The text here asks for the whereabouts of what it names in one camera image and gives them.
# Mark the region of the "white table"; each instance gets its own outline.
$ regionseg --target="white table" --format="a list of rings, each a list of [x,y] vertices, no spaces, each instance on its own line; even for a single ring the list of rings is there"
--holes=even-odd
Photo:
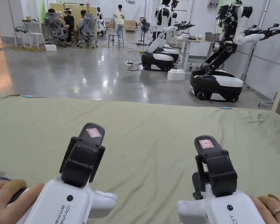
[[[183,43],[185,43],[184,51],[182,53],[181,65],[184,67],[184,71],[186,72],[186,69],[188,66],[189,55],[190,55],[191,43],[210,43],[211,44],[212,42],[206,41],[205,39],[199,40],[198,38],[196,40],[183,39],[182,36],[183,35],[175,37],[175,40],[181,41],[181,46],[183,46]]]
[[[43,22],[24,22],[23,21],[23,24],[24,24],[25,29],[28,31],[28,35],[30,33],[39,33],[39,34],[43,33],[42,27],[41,27]]]

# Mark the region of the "red sticker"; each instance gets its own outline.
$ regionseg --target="red sticker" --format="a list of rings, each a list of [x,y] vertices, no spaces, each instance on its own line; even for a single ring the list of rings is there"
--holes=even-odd
[[[213,148],[213,144],[209,139],[205,139],[205,140],[200,140],[199,141],[202,148]]]
[[[89,128],[87,129],[88,134],[90,137],[95,138],[95,137],[101,137],[100,133],[96,128]]]

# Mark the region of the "person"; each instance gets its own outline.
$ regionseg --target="person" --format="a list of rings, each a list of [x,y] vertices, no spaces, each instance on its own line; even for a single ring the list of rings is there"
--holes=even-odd
[[[26,187],[24,180],[0,180],[0,224],[16,224],[36,201],[44,184],[36,184],[7,208],[12,197]]]
[[[58,14],[59,18],[63,19],[65,21],[65,24],[68,25],[68,37],[66,39],[67,42],[72,42],[72,33],[75,28],[75,18],[72,16],[72,10],[70,8],[66,8],[65,16]],[[78,35],[74,34],[74,37],[76,40],[78,40]]]
[[[105,28],[104,28],[104,21],[103,21],[103,14],[101,13],[101,9],[98,7],[98,36],[101,34],[102,37],[105,37]]]
[[[266,224],[280,223],[280,198],[274,195],[251,197]]]
[[[118,11],[115,14],[116,17],[116,33],[119,37],[119,40],[121,39],[123,35],[123,26],[124,26],[124,19],[125,19],[125,13],[122,11],[122,5],[118,5]]]
[[[98,21],[101,22],[103,19],[103,14],[101,13],[101,9],[99,7],[97,8],[97,10],[98,10]]]
[[[85,14],[86,14],[86,13],[90,13],[90,5],[89,5],[89,2],[87,2],[87,4],[86,4],[86,9],[87,9],[87,11],[86,11],[85,9],[81,10],[81,18],[82,18],[82,19],[80,19],[80,21],[78,22],[78,24],[77,24],[77,29],[74,29],[74,30],[73,30],[74,36],[75,36],[75,37],[77,36],[76,45],[79,45],[80,42],[81,42],[81,41],[79,40],[79,38],[78,38],[78,33],[79,33],[79,30],[81,30],[82,27],[83,27]]]
[[[48,10],[48,13],[56,13],[56,11],[55,11],[54,9],[49,9],[49,10]],[[71,33],[69,32],[69,30],[66,30],[66,29],[68,29],[68,28],[70,27],[70,25],[69,25],[69,24],[66,24],[66,25],[64,26],[63,24],[61,24],[61,27],[62,27],[62,28],[65,28],[65,29],[63,29],[63,33],[64,33],[64,34],[65,34],[66,32],[68,33],[67,38],[66,38],[66,41],[67,41],[67,42],[71,42],[72,35],[71,35]]]

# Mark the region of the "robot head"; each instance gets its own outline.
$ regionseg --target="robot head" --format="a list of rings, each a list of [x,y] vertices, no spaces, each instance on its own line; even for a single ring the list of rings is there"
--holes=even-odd
[[[162,1],[162,5],[169,5],[171,0],[163,0]]]

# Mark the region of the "power strip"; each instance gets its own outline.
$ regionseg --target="power strip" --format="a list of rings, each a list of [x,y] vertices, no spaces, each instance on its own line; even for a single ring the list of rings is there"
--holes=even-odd
[[[127,67],[131,67],[133,65],[132,61],[124,61],[124,63]]]

